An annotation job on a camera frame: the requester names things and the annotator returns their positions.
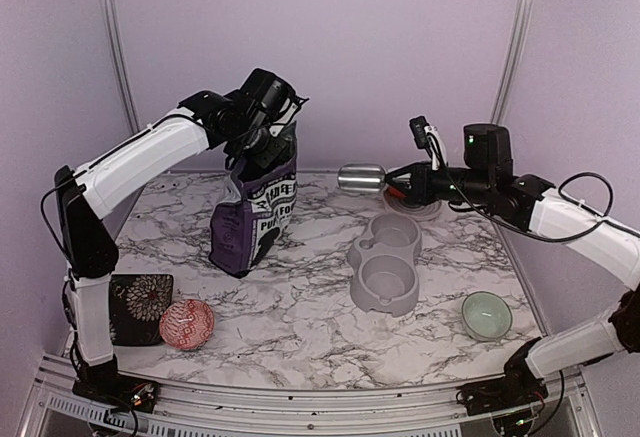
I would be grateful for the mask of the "silver metal scoop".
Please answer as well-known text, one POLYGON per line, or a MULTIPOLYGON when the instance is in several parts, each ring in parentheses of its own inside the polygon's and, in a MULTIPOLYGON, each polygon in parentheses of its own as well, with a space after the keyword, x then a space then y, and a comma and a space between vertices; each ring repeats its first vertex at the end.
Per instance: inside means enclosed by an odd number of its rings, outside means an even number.
POLYGON ((385 169, 378 164, 350 163, 339 169, 337 184, 344 191, 378 193, 386 186, 385 177, 385 169))

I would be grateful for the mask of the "purple puppy food bag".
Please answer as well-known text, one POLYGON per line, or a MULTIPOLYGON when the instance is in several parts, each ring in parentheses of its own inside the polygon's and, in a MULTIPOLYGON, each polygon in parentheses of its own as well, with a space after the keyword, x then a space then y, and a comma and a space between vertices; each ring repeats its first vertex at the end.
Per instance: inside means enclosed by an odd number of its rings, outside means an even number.
POLYGON ((288 226, 297 198, 297 135, 280 133, 282 150, 267 167, 243 156, 227 175, 210 219, 209 261, 242 278, 253 270, 288 226))

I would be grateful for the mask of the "grey double pet bowl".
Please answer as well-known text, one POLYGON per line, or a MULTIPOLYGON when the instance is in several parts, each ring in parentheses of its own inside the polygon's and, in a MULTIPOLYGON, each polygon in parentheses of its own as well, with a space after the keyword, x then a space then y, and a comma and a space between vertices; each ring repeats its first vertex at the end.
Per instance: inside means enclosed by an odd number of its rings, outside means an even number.
POLYGON ((413 219, 396 213, 370 219, 347 252, 354 305, 393 317, 413 310, 420 290, 416 261, 421 250, 422 232, 413 219))

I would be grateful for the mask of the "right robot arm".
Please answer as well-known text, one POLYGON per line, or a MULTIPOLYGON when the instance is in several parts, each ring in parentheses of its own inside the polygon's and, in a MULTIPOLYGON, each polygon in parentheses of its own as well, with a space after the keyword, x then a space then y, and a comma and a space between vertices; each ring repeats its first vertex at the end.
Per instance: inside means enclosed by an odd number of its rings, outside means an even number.
POLYGON ((410 205, 465 204, 490 222, 521 236, 560 244, 617 278, 626 288, 618 304, 556 335, 527 344, 506 365, 495 395, 515 405, 536 380, 574 365, 639 350, 639 233, 569 196, 563 185, 533 174, 515 175, 507 128, 464 127, 464 164, 452 167, 436 128, 422 116, 409 122, 417 148, 429 157, 385 176, 410 205))

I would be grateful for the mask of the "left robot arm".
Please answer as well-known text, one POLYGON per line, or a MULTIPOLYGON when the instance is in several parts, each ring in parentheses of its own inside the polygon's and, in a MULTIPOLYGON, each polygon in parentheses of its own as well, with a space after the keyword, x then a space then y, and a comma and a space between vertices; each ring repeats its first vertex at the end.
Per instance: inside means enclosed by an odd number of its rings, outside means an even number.
POLYGON ((60 229, 53 237, 67 262, 79 360, 102 400, 119 401, 127 389, 112 369, 108 294, 119 252, 104 218, 161 173, 205 151, 222 148, 228 165, 248 158, 266 168, 282 153, 284 133, 306 101, 283 78, 256 68, 239 88, 199 91, 94 160, 55 173, 49 193, 60 229))

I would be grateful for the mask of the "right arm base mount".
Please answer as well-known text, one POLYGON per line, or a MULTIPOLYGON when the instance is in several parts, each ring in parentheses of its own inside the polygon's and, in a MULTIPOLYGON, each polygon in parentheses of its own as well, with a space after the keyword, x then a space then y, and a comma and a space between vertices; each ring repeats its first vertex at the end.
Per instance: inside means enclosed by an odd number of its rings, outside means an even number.
POLYGON ((460 386, 456 402, 469 416, 497 412, 541 402, 549 395, 541 378, 536 378, 525 359, 539 338, 521 346, 504 364, 501 377, 460 386))

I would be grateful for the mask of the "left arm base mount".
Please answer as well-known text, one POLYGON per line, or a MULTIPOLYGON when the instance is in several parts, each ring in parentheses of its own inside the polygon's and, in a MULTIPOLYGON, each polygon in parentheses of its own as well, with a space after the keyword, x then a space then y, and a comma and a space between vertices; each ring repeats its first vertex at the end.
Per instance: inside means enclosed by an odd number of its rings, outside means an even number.
POLYGON ((154 380, 122 374, 117 358, 113 357, 97 366, 81 365, 72 393, 118 408, 152 413, 159 390, 160 384, 154 380))

